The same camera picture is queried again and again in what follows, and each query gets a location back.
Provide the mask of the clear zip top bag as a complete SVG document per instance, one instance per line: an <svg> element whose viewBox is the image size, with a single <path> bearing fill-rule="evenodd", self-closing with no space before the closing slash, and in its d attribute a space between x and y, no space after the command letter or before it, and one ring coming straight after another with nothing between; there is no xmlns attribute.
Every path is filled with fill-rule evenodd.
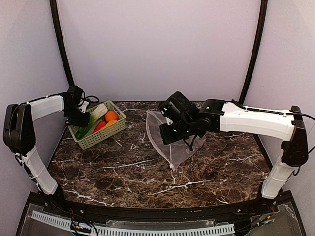
<svg viewBox="0 0 315 236"><path fill-rule="evenodd" d="M206 141L206 137L196 139L191 136L187 140L164 144L160 126L169 123L158 111L146 112L146 132L153 148L162 156L172 170L176 170L184 161L197 154Z"/></svg>

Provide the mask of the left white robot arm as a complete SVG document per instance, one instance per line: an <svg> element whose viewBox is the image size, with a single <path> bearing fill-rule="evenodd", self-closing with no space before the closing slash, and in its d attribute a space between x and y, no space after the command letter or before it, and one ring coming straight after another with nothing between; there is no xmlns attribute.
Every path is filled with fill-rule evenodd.
<svg viewBox="0 0 315 236"><path fill-rule="evenodd" d="M24 167L29 178L46 195L55 195L59 185L48 172L36 147L34 122L54 113L64 112L71 125L86 127L90 114L80 109L83 90L70 86L68 91L48 95L6 108L3 141L15 154L15 159Z"/></svg>

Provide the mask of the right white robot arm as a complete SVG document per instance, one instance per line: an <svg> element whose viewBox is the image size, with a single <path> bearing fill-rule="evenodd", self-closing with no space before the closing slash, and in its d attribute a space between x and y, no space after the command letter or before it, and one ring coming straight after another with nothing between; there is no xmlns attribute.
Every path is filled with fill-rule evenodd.
<svg viewBox="0 0 315 236"><path fill-rule="evenodd" d="M245 132L280 139L282 154L261 187L266 199L274 199L290 176L308 161L304 114L298 106L268 110L235 100L208 99L198 108L177 91L158 108L168 120L159 127L166 145L186 141L190 136L202 138L207 132Z"/></svg>

